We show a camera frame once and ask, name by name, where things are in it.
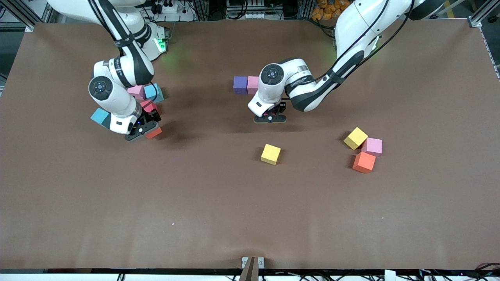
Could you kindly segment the blue foam cube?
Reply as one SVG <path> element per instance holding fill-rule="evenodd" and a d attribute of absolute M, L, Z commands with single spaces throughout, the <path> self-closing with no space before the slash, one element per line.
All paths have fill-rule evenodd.
<path fill-rule="evenodd" d="M 145 98 L 158 104 L 164 100 L 164 94 L 157 83 L 153 83 L 144 87 Z"/>
<path fill-rule="evenodd" d="M 109 130 L 110 128 L 110 122 L 111 122 L 111 114 L 110 112 L 107 112 L 103 110 L 102 108 L 98 107 L 94 113 L 91 115 L 91 120 L 93 120 L 95 123 L 99 124 L 103 128 L 106 128 Z"/>

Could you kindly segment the yellow foam cube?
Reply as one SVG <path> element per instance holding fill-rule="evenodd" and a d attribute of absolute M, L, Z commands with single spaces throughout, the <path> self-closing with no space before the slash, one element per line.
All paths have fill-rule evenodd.
<path fill-rule="evenodd" d="M 364 141 L 368 138 L 368 135 L 361 130 L 359 127 L 355 127 L 343 140 L 343 142 L 352 150 L 358 149 Z"/>
<path fill-rule="evenodd" d="M 277 160 L 280 156 L 281 148 L 270 144 L 265 144 L 261 153 L 261 161 L 268 164 L 277 165 Z"/>

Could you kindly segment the white electrical unit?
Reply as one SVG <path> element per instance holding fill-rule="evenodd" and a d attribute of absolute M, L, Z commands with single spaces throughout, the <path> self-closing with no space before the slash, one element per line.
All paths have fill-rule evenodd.
<path fill-rule="evenodd" d="M 266 0 L 226 0 L 225 14 L 230 20 L 265 18 Z"/>

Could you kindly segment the pile of orange objects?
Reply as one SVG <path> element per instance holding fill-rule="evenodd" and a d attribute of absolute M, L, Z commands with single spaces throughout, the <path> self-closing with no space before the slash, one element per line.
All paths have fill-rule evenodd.
<path fill-rule="evenodd" d="M 311 19 L 314 21 L 327 21 L 338 18 L 352 2 L 353 0 L 316 0 L 314 9 L 311 12 Z"/>

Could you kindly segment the white power strip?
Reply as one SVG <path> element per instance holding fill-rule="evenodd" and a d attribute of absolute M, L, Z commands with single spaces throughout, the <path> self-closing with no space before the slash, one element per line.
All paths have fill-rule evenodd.
<path fill-rule="evenodd" d="M 155 15 L 177 14 L 182 10 L 182 5 L 178 0 L 148 0 L 151 4 L 151 11 Z"/>

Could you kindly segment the silver metal bracket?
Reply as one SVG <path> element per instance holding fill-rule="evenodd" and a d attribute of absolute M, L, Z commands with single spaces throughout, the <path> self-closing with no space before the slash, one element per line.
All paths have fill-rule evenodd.
<path fill-rule="evenodd" d="M 254 267 L 258 267 L 259 270 L 265 269 L 264 257 L 248 257 L 244 256 L 241 258 L 241 269 L 246 267 L 246 264 L 250 262 L 250 265 Z"/>

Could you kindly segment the aluminium frame rail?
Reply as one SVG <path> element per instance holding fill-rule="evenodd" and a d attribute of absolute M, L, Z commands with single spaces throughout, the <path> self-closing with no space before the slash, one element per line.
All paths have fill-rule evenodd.
<path fill-rule="evenodd" d="M 500 18 L 500 0 L 485 0 L 485 2 L 468 17 L 470 27 L 481 27 L 482 20 L 494 23 Z"/>
<path fill-rule="evenodd" d="M 51 19 L 47 0 L 0 0 L 0 31 L 32 32 L 36 23 Z"/>

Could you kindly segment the slotted aluminium side rail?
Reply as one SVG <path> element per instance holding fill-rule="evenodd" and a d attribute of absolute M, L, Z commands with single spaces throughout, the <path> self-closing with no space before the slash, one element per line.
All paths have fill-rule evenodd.
<path fill-rule="evenodd" d="M 483 32 L 483 30 L 482 30 L 482 27 L 480 27 L 480 32 L 481 32 L 481 36 L 482 36 L 482 39 L 483 39 L 484 44 L 485 44 L 485 47 L 486 47 L 486 51 L 487 51 L 487 53 L 488 53 L 488 55 L 489 55 L 489 59 L 490 59 L 490 61 L 491 61 L 492 65 L 493 65 L 493 70 L 494 70 L 494 72 L 495 72 L 495 75 L 496 75 L 496 76 L 497 76 L 497 78 L 498 78 L 498 81 L 500 82 L 500 72 L 498 71 L 498 67 L 497 67 L 497 65 L 495 64 L 495 60 L 494 60 L 494 58 L 493 58 L 493 56 L 492 56 L 491 50 L 490 50 L 490 48 L 489 48 L 489 44 L 488 44 L 488 43 L 487 43 L 487 41 L 486 41 L 486 37 L 485 37 L 485 35 L 484 35 L 484 32 Z"/>

